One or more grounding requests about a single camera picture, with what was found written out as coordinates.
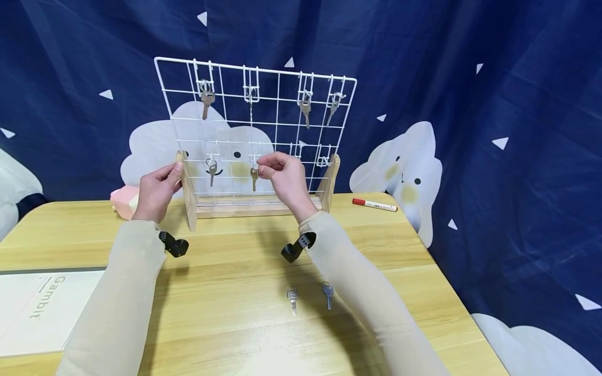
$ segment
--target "wooden base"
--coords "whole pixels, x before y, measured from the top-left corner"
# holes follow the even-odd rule
[[[176,159],[184,161],[184,156],[178,152]],[[330,212],[332,195],[334,194],[335,180],[341,160],[334,154],[330,158],[330,166],[326,170],[318,193],[310,195],[312,202],[318,210]],[[188,177],[187,168],[182,175],[182,188],[184,189],[184,202],[188,226],[191,231],[196,230],[198,218],[228,218],[228,217],[263,217],[268,215],[289,215],[287,206],[278,198],[269,196],[245,196],[245,197],[216,197],[201,198],[194,196],[193,184]]]

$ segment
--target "wire grid rack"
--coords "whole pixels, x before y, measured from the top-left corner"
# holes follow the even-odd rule
[[[253,189],[250,175],[257,159],[274,151],[301,160],[309,193],[323,192],[320,182],[328,179],[325,168],[341,143],[355,78],[165,57],[155,58],[155,68],[198,206],[281,203],[269,181],[257,179]],[[206,120],[203,92],[215,97]],[[309,126],[303,101],[311,106]],[[213,184],[209,161],[217,163]]]

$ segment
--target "white cloud shape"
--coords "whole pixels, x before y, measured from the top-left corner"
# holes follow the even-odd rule
[[[188,152],[188,172],[199,197],[253,195],[250,176],[252,164],[261,155],[274,151],[272,141],[260,129],[250,126],[230,128],[223,117],[210,107],[206,120],[200,120],[201,102],[187,102],[174,117],[195,120],[159,120],[134,129],[129,138],[132,152],[121,165],[121,177],[127,185],[138,186],[142,175],[175,161],[181,147]],[[209,168],[205,163],[212,157],[217,161],[217,174],[210,186]],[[256,195],[273,192],[269,180],[256,181]]]
[[[349,179],[353,192],[391,194],[414,230],[430,247],[431,207],[441,184],[442,165],[435,158],[435,133],[429,122],[412,125],[404,134],[378,145]]]
[[[602,375],[575,349],[545,330],[509,328],[481,313],[472,317],[512,376]]]
[[[38,178],[0,149],[0,240],[17,224],[16,204],[30,194],[42,193]]]

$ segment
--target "key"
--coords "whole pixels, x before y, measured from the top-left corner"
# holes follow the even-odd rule
[[[330,283],[328,283],[327,281],[324,281],[322,283],[322,291],[324,291],[324,294],[326,294],[326,302],[328,304],[328,310],[331,310],[332,306],[330,305],[330,298],[335,293],[335,290]]]
[[[257,179],[259,178],[259,170],[257,170],[257,168],[255,167],[251,167],[251,179],[253,179],[253,192],[255,192],[255,183],[257,182]]]
[[[293,285],[288,285],[287,288],[287,299],[291,301],[291,306],[293,307],[293,316],[297,316],[297,288]]]
[[[335,111],[337,110],[338,105],[339,105],[339,101],[333,99],[332,104],[330,105],[330,115],[328,116],[328,121],[326,122],[326,126],[328,126],[328,124],[330,124],[330,120],[332,119],[332,116],[335,114]]]
[[[211,158],[207,158],[205,160],[205,163],[207,164],[207,166],[209,166],[209,175],[211,175],[210,186],[213,186],[213,177],[215,176],[215,174],[217,172],[217,162]]]
[[[305,125],[307,129],[309,129],[309,112],[311,111],[311,104],[308,100],[302,100],[299,102],[299,107],[301,107],[301,112],[305,115]]]
[[[207,120],[207,111],[209,111],[211,104],[216,101],[216,96],[213,91],[203,90],[200,94],[200,101],[205,105],[203,107],[203,120]]]

